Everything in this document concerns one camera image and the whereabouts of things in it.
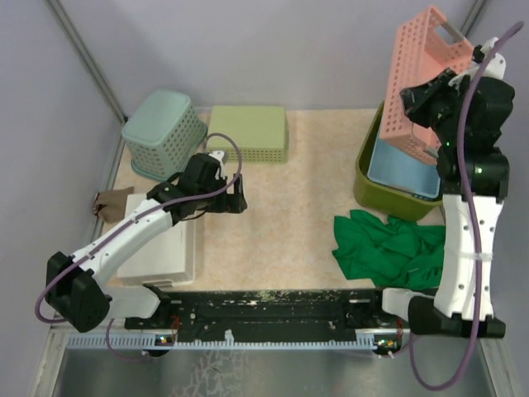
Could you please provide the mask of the pink perforated basket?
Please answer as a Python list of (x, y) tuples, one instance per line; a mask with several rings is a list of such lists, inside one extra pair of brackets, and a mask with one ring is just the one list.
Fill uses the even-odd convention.
[(440, 142), (432, 130), (407, 119), (400, 92), (430, 81), (447, 68), (456, 73), (464, 71), (472, 51), (473, 46), (435, 6), (403, 23), (393, 46), (380, 139), (426, 165), (434, 165)]

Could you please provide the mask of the light blue perforated basket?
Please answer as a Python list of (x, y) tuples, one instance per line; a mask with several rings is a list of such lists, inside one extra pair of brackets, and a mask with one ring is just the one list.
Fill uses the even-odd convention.
[(378, 136), (369, 161), (371, 181), (423, 199), (437, 199), (441, 180), (434, 165), (426, 165), (382, 141)]

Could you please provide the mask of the light green shallow basket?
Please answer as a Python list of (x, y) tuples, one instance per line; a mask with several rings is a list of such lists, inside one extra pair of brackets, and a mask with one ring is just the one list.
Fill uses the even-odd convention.
[(229, 136), (244, 162), (288, 161), (288, 119), (283, 107), (217, 105), (212, 108), (208, 133)]

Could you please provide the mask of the white perforated basket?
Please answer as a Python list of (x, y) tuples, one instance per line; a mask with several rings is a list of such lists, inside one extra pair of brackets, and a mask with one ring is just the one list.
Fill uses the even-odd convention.
[(159, 289), (190, 285), (195, 278), (195, 221), (180, 222), (145, 244), (117, 270), (127, 286)]

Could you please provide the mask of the olive green large tub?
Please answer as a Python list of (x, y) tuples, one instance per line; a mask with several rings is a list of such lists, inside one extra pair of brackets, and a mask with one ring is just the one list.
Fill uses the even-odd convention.
[(380, 104), (361, 144), (355, 160), (353, 196), (363, 207), (377, 210), (408, 221), (418, 221), (441, 206), (441, 188), (437, 199), (428, 200), (407, 192), (375, 183), (368, 179), (367, 171), (379, 129), (384, 105)]

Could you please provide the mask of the teal perforated plastic basket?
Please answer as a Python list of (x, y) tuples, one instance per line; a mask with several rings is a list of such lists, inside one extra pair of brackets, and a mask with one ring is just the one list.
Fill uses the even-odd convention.
[(122, 128), (131, 168), (157, 181), (182, 171), (206, 135), (190, 97), (168, 89), (151, 93)]

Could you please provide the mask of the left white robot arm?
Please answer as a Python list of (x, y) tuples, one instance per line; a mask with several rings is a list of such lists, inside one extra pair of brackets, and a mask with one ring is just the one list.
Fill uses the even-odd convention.
[(46, 302), (78, 332), (110, 318), (143, 318), (154, 328), (172, 318), (167, 296), (149, 284), (107, 288), (117, 270), (143, 246), (197, 211), (242, 213), (247, 208), (242, 178), (224, 175), (224, 154), (193, 155), (184, 171), (157, 184), (110, 232), (76, 252), (58, 251), (46, 265)]

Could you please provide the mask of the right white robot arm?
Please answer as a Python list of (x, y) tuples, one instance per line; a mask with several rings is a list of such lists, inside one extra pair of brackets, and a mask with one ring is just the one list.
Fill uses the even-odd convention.
[(505, 37), (477, 45), (474, 66), (462, 73), (447, 68), (435, 78), (400, 90), (411, 123), (430, 128), (441, 145), (441, 179), (446, 237), (441, 282), (432, 296), (385, 289), (369, 306), (370, 320), (388, 327), (398, 316), (418, 336), (502, 338), (489, 295), (497, 220), (508, 196), (508, 158), (497, 147), (513, 110), (514, 88), (503, 79)]

